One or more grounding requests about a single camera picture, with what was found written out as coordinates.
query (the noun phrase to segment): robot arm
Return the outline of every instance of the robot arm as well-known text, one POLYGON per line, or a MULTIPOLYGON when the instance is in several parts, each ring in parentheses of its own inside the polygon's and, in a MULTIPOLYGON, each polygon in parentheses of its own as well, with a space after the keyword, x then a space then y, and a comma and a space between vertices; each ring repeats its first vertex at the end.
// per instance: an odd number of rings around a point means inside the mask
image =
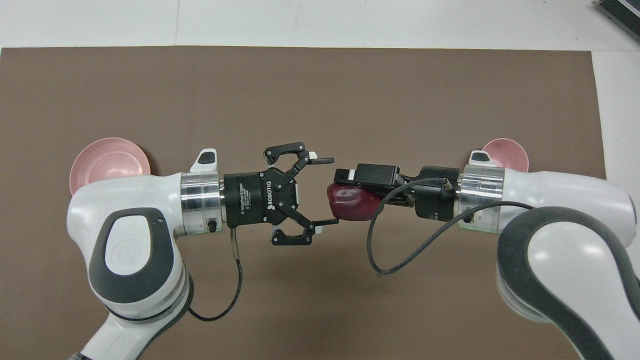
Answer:
POLYGON ((462 173, 424 167, 408 177, 397 167, 359 164, 338 169, 334 181, 328 189, 333 214, 371 220, 368 249, 387 201, 447 221, 394 268, 378 268, 369 251, 379 273, 399 270, 455 223, 501 234, 497 282, 513 310, 556 324, 585 359, 639 358, 640 282, 625 250, 637 219, 617 186, 586 176, 499 168, 485 152, 474 152, 462 173))
POLYGON ((136 359, 190 309, 193 281, 177 238, 218 232, 226 223, 234 241, 239 225, 277 227, 291 218, 303 232, 289 236, 276 228, 271 242, 309 245, 323 225, 338 222, 311 221, 298 212, 294 179, 306 165, 331 163, 332 158, 318 159, 301 142, 267 148, 264 155, 265 171, 220 179, 216 150, 204 149, 188 173, 119 177, 74 194, 67 229, 84 256, 91 289, 110 314, 73 358, 136 359), (287 172, 274 167, 283 154, 298 157, 287 172))

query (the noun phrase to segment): black cable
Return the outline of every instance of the black cable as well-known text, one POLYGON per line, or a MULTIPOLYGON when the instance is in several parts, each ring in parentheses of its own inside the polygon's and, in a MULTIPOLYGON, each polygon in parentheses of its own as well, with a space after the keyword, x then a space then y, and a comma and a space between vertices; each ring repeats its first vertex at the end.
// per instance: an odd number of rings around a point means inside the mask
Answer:
POLYGON ((383 274, 383 275, 390 275, 393 274, 394 272, 402 269, 405 265, 407 265, 409 262, 411 262, 413 259, 415 259, 416 256, 418 256, 427 246, 429 246, 429 244, 431 244, 433 242, 433 240, 435 240, 438 236, 440 236, 442 233, 445 232, 445 230, 447 230, 448 228, 450 228, 451 226, 453 226, 454 224, 456 224, 457 222, 459 222, 460 220, 463 220, 465 217, 473 215, 474 213, 480 211, 480 210, 484 210, 484 209, 488 209, 488 208, 492 208, 494 206, 518 206, 520 208, 525 208, 525 209, 533 209, 534 207, 531 205, 527 205, 527 204, 523 204, 521 202, 516 202, 516 201, 495 201, 495 202, 489 202, 487 204, 483 204, 480 206, 476 206, 474 208, 468 209, 462 213, 460 213, 459 215, 456 215, 454 218, 452 218, 451 220, 449 220, 446 224, 444 224, 441 228, 439 228, 435 233, 433 233, 427 240, 425 240, 422 245, 420 245, 414 252, 411 253, 411 255, 407 256, 406 259, 402 260, 399 264, 397 264, 396 266, 389 268, 389 269, 381 269, 377 264, 376 261, 373 259, 373 251, 371 248, 371 242, 372 242, 372 237, 373 237, 373 227, 376 224, 376 219, 378 218, 378 215, 380 215, 380 213, 382 212, 382 209, 385 207, 385 204, 389 201, 389 199, 391 199, 393 196, 395 196, 397 193, 402 192, 404 190, 406 190, 407 188, 411 188, 415 185, 425 185, 428 183, 435 183, 435 182, 440 182, 440 183, 445 183, 446 180, 444 179, 440 179, 440 178, 428 178, 428 179, 418 179, 418 180, 414 180, 414 181, 410 181, 409 183, 406 183, 396 189, 393 189, 391 192, 389 192, 387 194, 387 196, 385 196, 382 201, 380 201, 380 205, 378 205, 378 208, 376 209, 375 214, 373 215, 373 218, 371 219, 371 222, 369 223, 369 232, 367 233, 367 255, 369 257, 369 262, 371 264, 371 266, 373 267, 373 269, 378 272, 379 274, 383 274))
POLYGON ((225 316, 229 311, 231 311, 233 306, 236 304, 236 301, 238 300, 238 296, 240 295, 240 288, 242 288, 242 265, 240 265, 240 259, 236 259, 236 264, 237 264, 237 267, 238 267, 238 287, 237 287, 236 295, 234 296, 234 299, 231 300, 231 304, 229 304, 229 306, 226 308, 226 310, 224 310, 222 313, 220 313, 220 315, 214 316, 212 318, 206 318, 206 317, 204 317, 202 315, 199 315, 193 309, 189 308, 189 312, 196 319, 204 321, 204 322, 212 322, 212 321, 215 321, 215 320, 221 318, 222 316, 225 316))

